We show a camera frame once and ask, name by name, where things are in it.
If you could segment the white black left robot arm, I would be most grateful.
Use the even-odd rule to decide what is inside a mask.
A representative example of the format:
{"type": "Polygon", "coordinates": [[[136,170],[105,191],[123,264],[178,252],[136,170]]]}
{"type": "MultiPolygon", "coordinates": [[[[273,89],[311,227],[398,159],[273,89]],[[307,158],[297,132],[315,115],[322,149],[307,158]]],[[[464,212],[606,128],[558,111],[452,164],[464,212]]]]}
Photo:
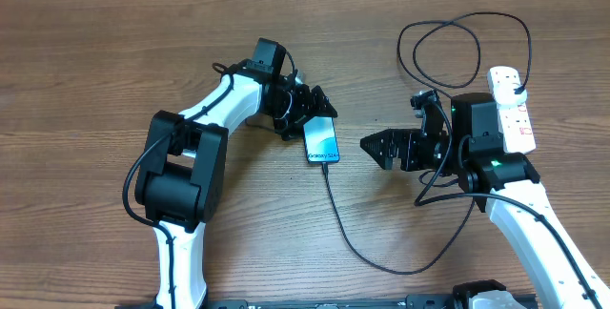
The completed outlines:
{"type": "Polygon", "coordinates": [[[204,235],[223,193],[231,134],[261,113],[283,140],[308,140],[312,123],[337,116],[324,91],[304,84],[297,67],[282,74],[292,61],[284,46],[261,38],[252,57],[213,64],[219,83],[199,103],[152,117],[122,190],[127,214],[151,227],[157,239],[160,283],[148,307],[206,305],[204,235]]]}

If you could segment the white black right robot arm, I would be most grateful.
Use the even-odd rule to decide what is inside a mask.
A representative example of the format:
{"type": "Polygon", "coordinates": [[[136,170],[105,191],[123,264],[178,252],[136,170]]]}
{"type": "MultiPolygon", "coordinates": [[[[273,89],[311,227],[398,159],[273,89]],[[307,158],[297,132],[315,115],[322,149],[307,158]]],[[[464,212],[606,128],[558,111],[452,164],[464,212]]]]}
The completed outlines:
{"type": "Polygon", "coordinates": [[[609,288],[562,227],[539,173],[525,154],[507,152],[489,93],[464,93],[442,110],[437,93],[412,97],[418,129],[386,129],[361,139],[384,170],[456,175],[459,197],[472,198],[518,256],[545,308],[606,308],[609,288]]]}

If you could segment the Samsung Galaxy smartphone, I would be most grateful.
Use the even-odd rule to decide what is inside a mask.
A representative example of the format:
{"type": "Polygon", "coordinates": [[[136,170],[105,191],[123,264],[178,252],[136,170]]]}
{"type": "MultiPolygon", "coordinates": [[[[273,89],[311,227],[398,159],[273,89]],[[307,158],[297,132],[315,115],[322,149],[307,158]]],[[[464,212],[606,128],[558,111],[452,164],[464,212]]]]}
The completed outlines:
{"type": "Polygon", "coordinates": [[[316,116],[304,126],[304,144],[309,163],[337,163],[340,160],[334,120],[316,116]]]}

